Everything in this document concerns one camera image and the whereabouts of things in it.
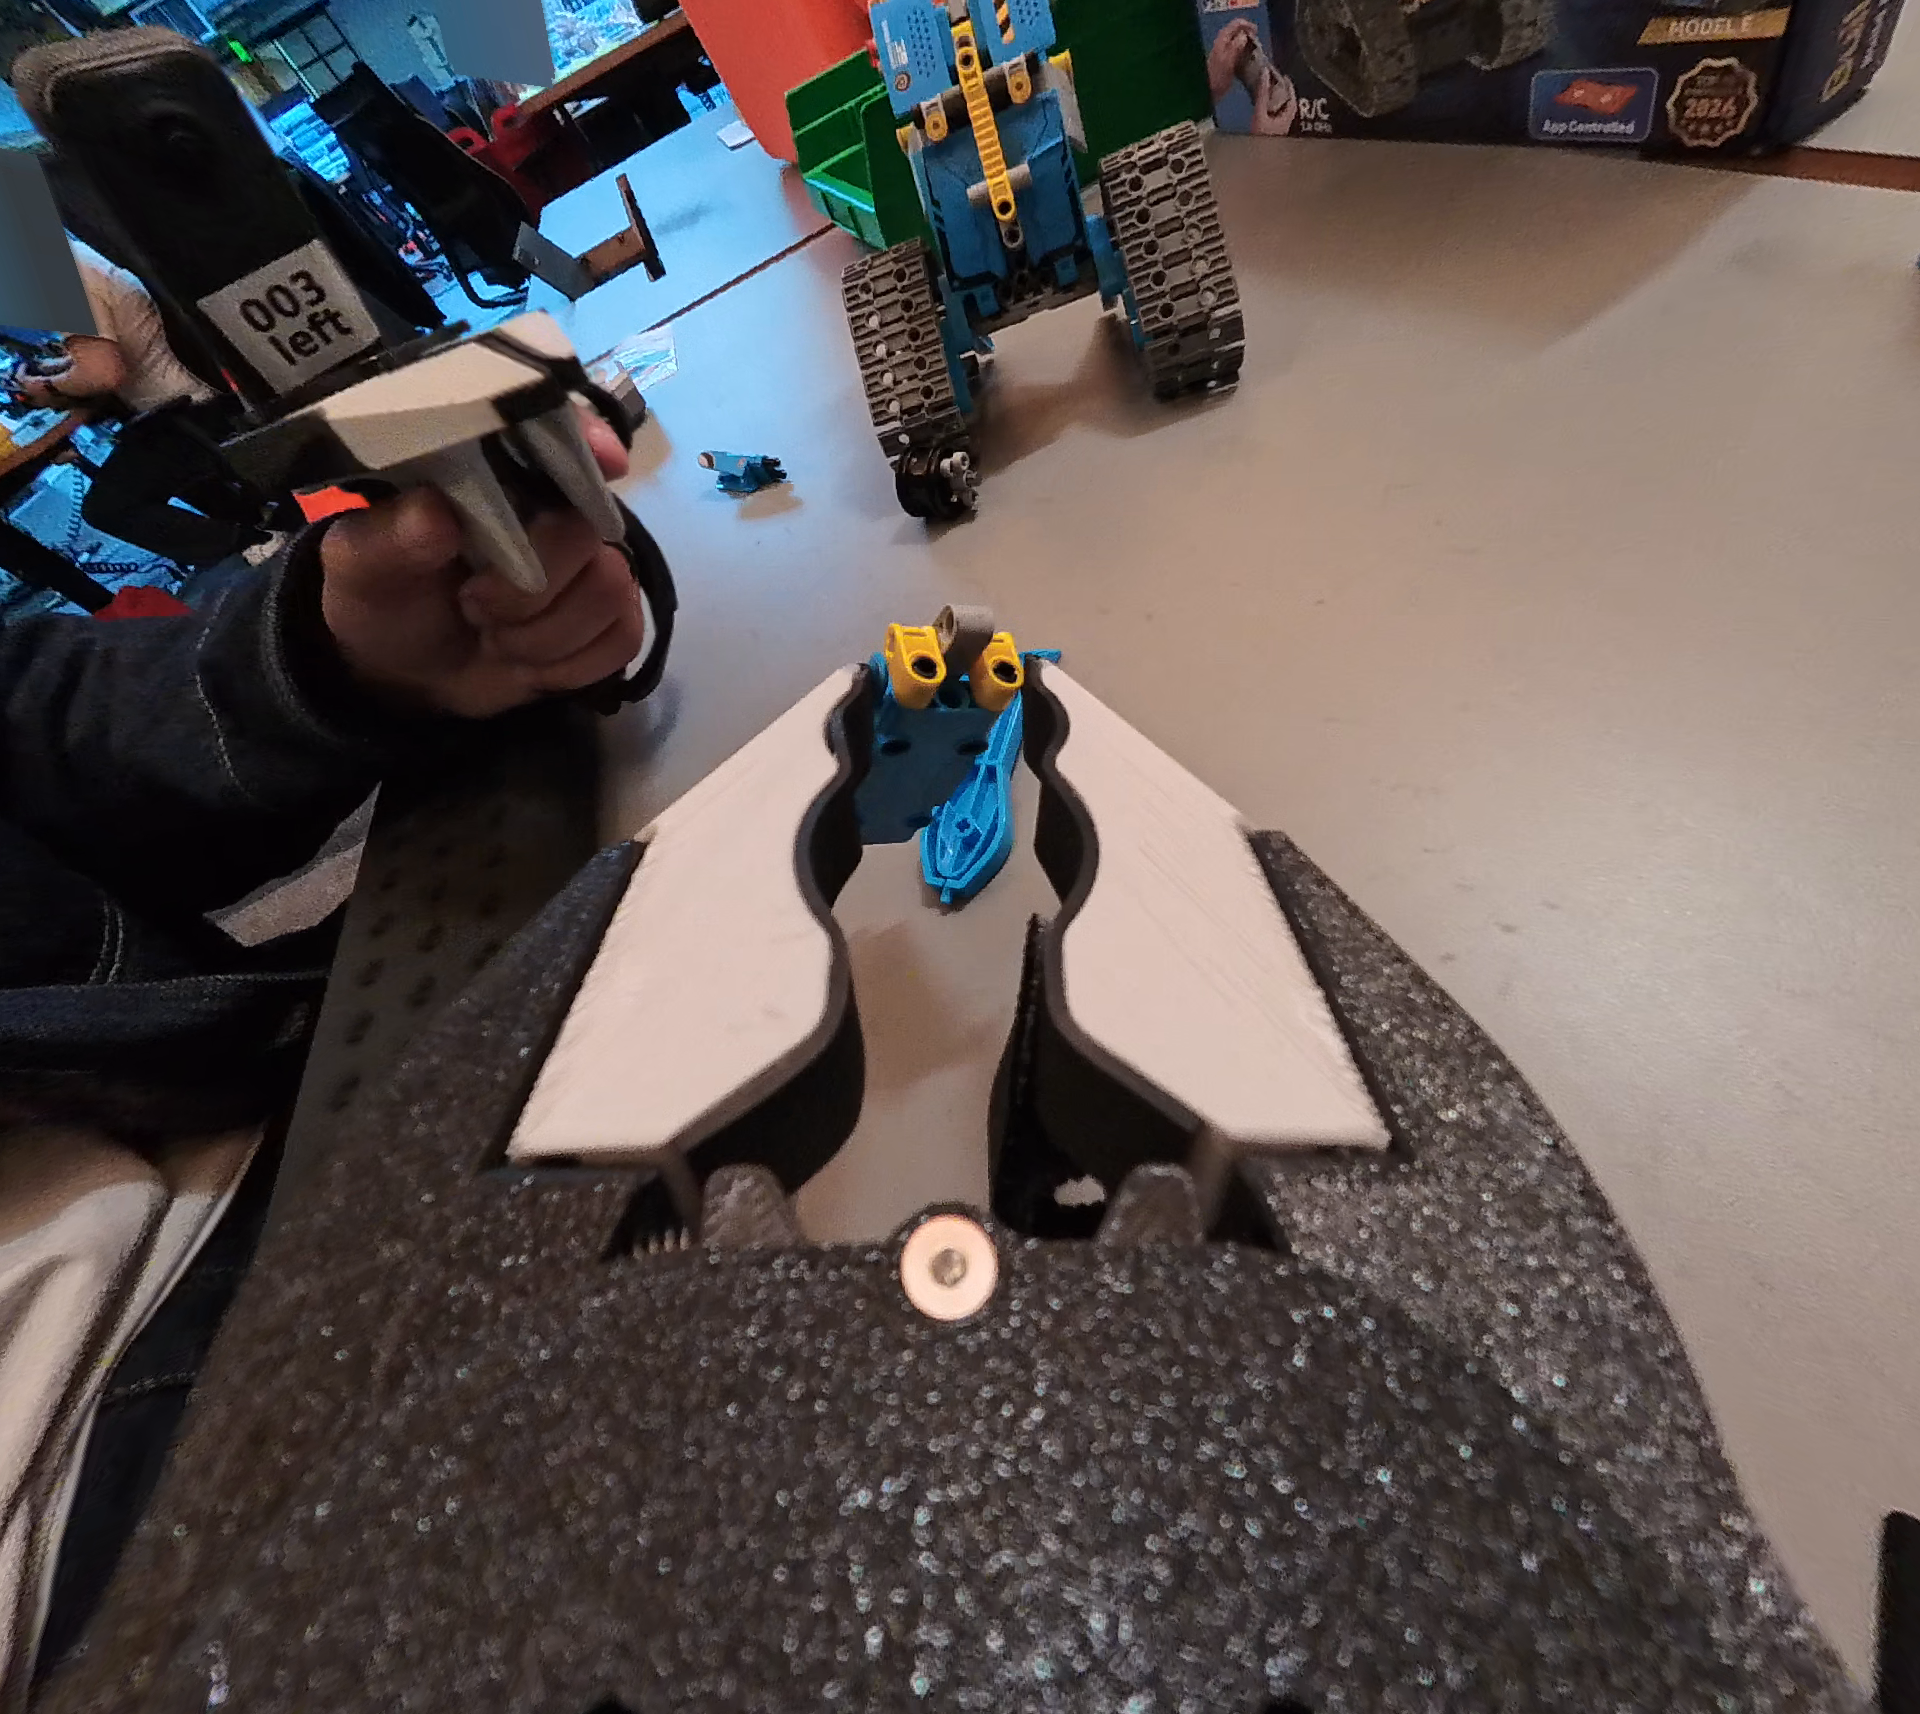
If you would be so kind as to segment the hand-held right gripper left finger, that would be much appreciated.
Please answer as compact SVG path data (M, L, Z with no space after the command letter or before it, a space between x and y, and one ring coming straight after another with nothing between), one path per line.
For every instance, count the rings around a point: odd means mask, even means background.
M861 1048L834 903L857 867L872 674L841 666L636 837L633 869L505 1141L518 1168L694 1175L764 1141L776 1099L850 1081L838 1126L758 1159L815 1173L852 1132Z

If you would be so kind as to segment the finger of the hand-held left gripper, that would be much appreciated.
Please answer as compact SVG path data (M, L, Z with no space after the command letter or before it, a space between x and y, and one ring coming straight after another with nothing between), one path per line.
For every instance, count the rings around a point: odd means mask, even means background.
M565 499L570 477L621 469L621 382L589 370L557 319L443 331L287 395L225 439L225 462L270 497L324 488L373 497L493 449Z

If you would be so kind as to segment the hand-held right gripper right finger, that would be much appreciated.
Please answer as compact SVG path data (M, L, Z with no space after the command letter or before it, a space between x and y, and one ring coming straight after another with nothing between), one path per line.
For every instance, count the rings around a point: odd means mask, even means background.
M1058 666L1027 666L1030 924L996 1073L996 1207L1185 1173L1223 1214L1250 1162L1378 1157L1389 1121L1235 805Z

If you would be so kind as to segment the light blue brick separator tool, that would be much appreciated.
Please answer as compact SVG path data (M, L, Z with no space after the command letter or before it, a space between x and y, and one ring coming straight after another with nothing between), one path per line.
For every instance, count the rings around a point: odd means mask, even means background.
M958 782L920 829L923 885L942 907L974 900L1013 849L1013 775L1024 757L1024 696L992 716Z

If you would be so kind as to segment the blue striped brick assembly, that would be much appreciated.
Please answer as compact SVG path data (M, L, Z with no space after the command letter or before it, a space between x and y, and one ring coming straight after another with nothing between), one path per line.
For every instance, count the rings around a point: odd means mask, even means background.
M952 602L932 622L892 622L870 656L872 766L856 796L864 841L915 840L1013 696L1025 659L986 603Z

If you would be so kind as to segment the blue tracked toy robot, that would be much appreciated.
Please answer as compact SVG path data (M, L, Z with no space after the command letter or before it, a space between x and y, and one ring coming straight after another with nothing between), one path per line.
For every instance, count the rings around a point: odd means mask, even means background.
M1106 154L1088 186L1051 2L870 2L926 236L856 260L841 308L898 503L927 525L974 511L969 425L996 331L1094 297L1121 319L1159 401L1228 389L1242 370L1204 120Z

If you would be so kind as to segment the person's left forearm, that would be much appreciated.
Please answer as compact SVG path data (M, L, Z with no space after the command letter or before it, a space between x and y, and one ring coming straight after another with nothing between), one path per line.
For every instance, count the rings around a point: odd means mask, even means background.
M213 911L312 861L403 754L324 622L335 527L182 615L3 622L6 995L312 963Z

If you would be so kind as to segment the person's left hand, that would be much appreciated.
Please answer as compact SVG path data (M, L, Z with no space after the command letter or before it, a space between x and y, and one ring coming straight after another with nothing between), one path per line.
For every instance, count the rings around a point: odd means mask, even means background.
M454 505L419 484L332 522L322 618L347 672L403 708L489 719L621 675L647 644L628 560L570 507L528 537L544 583L472 569Z

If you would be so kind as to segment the black dimpled mat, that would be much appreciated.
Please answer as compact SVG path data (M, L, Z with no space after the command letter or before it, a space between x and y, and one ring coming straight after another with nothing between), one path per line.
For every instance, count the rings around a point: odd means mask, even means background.
M284 1214L414 1037L598 848L598 717L479 725L375 797L276 1171Z

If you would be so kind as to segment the person's white shirt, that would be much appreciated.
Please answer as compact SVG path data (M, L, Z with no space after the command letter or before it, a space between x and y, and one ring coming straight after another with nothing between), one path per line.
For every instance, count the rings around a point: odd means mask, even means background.
M26 1709L53 1566L114 1368L198 1258L263 1132L156 1153L88 1128L1 1135L1 1708Z

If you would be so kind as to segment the green plastic bin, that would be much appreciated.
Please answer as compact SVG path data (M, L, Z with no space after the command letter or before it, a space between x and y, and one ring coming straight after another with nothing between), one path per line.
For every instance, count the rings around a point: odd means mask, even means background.
M1194 0L1051 0L1051 18L1069 56L1086 140L1073 166L1086 186L1115 150L1182 120L1210 118ZM796 166L820 214L872 250L927 236L872 50L794 86L786 113Z

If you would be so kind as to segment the grey metal bracket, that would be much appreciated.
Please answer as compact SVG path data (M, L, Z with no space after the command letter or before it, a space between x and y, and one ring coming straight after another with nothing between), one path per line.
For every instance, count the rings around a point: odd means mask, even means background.
M633 270L647 282L663 278L659 245L646 216L636 207L628 212L628 224L619 232L577 254L560 248L530 221L521 221L512 258L530 278L554 288L565 302L577 302Z

